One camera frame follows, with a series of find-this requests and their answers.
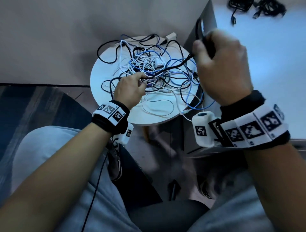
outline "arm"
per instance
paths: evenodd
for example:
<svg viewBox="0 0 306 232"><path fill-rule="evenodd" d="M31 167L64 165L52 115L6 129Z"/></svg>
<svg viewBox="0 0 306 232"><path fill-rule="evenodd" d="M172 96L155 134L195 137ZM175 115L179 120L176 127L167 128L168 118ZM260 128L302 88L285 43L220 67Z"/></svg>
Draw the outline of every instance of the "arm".
<svg viewBox="0 0 306 232"><path fill-rule="evenodd" d="M216 47L213 59L201 41L193 45L201 85L221 106L233 104L253 90L246 48L220 30L208 39ZM306 231L306 163L298 151L287 143L245 151L245 158L269 219L286 231Z"/></svg>
<svg viewBox="0 0 306 232"><path fill-rule="evenodd" d="M114 99L134 107L145 91L144 77L124 77ZM0 209L2 231L53 231L80 197L111 133L90 123L33 172Z"/></svg>

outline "person's left arm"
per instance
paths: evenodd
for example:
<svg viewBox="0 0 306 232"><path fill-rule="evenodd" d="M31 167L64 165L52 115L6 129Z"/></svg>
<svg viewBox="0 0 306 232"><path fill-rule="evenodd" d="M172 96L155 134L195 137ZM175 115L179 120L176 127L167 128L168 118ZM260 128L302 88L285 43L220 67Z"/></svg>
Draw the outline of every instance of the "person's left arm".
<svg viewBox="0 0 306 232"><path fill-rule="evenodd" d="M146 84L136 73L121 79L114 100L129 109L139 103ZM111 133L90 123L28 176L0 209L1 231L53 231L80 197Z"/></svg>

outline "black wristband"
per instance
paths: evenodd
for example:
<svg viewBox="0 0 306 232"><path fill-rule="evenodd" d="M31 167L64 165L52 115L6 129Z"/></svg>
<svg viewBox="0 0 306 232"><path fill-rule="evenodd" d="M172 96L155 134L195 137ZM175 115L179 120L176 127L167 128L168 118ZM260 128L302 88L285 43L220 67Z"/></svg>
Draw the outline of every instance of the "black wristband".
<svg viewBox="0 0 306 232"><path fill-rule="evenodd" d="M260 107L265 103L265 98L258 90L253 90L252 93L243 99L229 105L229 106L221 106L220 110L222 112L221 123L228 122L230 120L234 120L243 115L246 115L250 112L253 112L255 109ZM257 145L250 148L245 148L245 150L264 150L267 148L272 148L278 145L285 144L290 140L290 133L286 131L276 139L271 142Z"/></svg>
<svg viewBox="0 0 306 232"><path fill-rule="evenodd" d="M103 130L112 133L113 135L116 134L123 134L128 128L128 116L130 113L130 110L121 102L116 101L116 100L111 100L110 102L116 104L119 106L126 114L123 116L123 118L119 121L119 123L115 126L112 124L107 118L103 117L100 114L95 114L92 117L92 122L99 127L101 127Z"/></svg>

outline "person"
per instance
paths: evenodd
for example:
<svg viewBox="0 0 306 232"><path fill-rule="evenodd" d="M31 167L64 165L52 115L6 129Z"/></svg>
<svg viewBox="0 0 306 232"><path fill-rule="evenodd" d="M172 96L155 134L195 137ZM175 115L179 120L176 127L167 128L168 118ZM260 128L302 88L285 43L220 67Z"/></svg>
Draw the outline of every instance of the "person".
<svg viewBox="0 0 306 232"><path fill-rule="evenodd" d="M216 48L213 59L201 41L193 45L203 89L221 106L250 95L246 48L220 30L207 39ZM132 109L145 94L145 84L138 86L141 77L136 73L122 78L114 99ZM1 231L79 231L92 200L91 182L97 181L110 137L94 123L82 131L45 127L29 133L13 164L13 193L0 209ZM306 231L306 163L298 151L287 142L245 150L244 155L248 171L224 189L189 231ZM98 192L85 231L140 231L107 169L102 171Z"/></svg>

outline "wristband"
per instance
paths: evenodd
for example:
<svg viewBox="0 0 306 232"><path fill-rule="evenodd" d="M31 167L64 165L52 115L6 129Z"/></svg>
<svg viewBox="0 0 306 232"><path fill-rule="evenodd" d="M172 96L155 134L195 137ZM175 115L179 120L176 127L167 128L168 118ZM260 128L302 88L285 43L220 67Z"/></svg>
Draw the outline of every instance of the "wristband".
<svg viewBox="0 0 306 232"><path fill-rule="evenodd" d="M269 105L265 101L262 94L254 90L238 102L220 107L223 135L226 134L235 147L262 150L290 140L284 114L276 104Z"/></svg>
<svg viewBox="0 0 306 232"><path fill-rule="evenodd" d="M92 114L92 122L113 135L122 134L127 130L129 113L124 104L112 100L96 109Z"/></svg>

